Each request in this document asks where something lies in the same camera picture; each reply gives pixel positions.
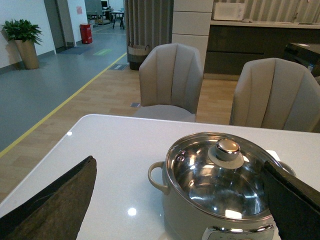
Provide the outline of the dark felt left gripper right finger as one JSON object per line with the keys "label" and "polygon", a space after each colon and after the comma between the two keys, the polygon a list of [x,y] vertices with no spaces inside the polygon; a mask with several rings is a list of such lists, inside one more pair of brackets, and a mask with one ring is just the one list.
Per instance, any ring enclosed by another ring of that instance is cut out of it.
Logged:
{"label": "dark felt left gripper right finger", "polygon": [[282,240],[320,238],[320,192],[275,163],[261,169],[263,190]]}

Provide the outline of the dark felt left gripper left finger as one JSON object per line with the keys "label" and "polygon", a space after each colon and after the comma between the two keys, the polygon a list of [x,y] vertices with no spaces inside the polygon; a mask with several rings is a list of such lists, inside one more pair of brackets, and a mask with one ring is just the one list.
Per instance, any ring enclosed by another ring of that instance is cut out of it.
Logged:
{"label": "dark felt left gripper left finger", "polygon": [[92,156],[0,219],[2,240],[75,240],[97,177]]}

